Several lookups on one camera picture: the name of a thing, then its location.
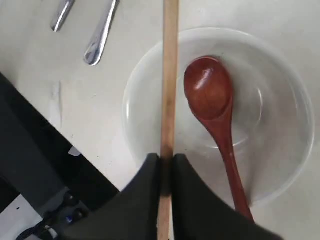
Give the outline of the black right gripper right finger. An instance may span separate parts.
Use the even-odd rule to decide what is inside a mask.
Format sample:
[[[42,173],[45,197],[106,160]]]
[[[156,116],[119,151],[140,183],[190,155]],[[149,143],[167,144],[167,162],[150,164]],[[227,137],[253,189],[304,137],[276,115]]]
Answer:
[[[184,154],[172,162],[172,214],[176,240],[280,240],[214,194]]]

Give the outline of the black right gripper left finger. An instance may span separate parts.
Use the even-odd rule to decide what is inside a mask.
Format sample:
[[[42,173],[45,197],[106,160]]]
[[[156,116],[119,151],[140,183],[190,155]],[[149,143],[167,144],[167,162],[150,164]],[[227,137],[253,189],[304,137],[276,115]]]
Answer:
[[[125,189],[88,217],[67,227],[61,239],[155,240],[160,176],[160,158],[149,153]]]

